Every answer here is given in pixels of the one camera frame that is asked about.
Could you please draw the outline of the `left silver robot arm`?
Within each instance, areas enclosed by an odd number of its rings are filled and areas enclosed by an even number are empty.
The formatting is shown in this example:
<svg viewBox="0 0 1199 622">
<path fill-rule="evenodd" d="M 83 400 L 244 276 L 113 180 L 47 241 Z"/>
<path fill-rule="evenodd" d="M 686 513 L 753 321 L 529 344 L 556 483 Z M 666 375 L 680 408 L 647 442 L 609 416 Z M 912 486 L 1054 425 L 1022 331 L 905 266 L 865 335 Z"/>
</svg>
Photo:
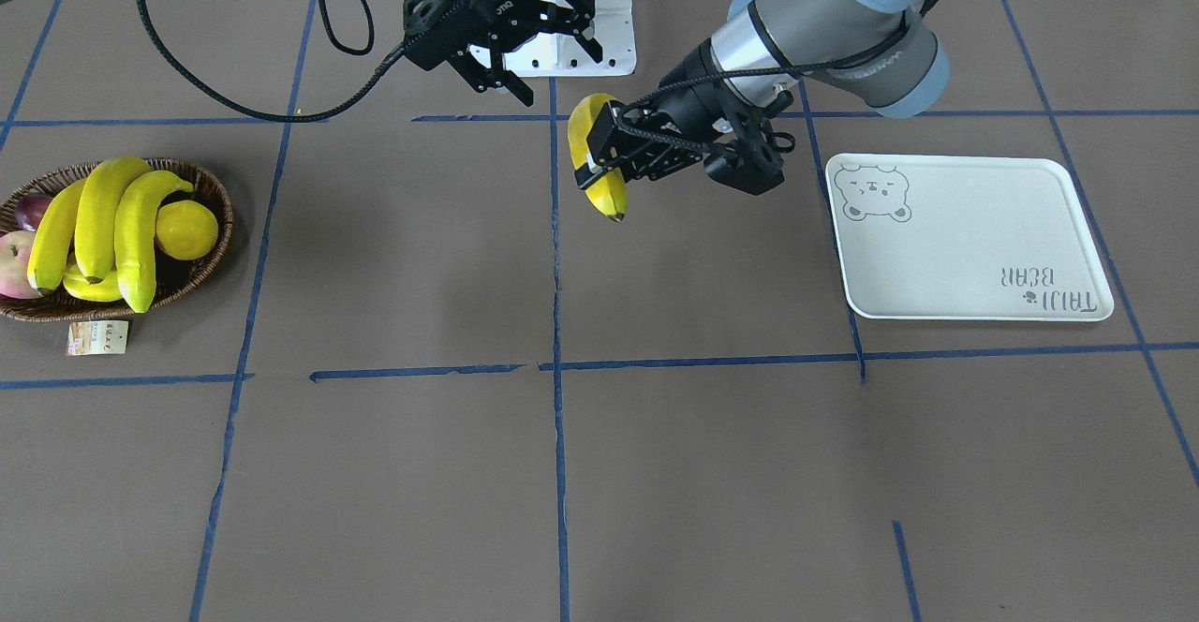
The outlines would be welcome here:
<svg viewBox="0 0 1199 622">
<path fill-rule="evenodd" d="M 595 93 L 570 116 L 576 183 L 613 219 L 626 183 L 703 164 L 707 177 L 761 195 L 783 182 L 793 135 L 771 120 L 811 79 L 857 96 L 882 117 L 928 110 L 948 58 L 924 16 L 939 0 L 733 0 L 728 19 L 631 102 Z"/>
</svg>

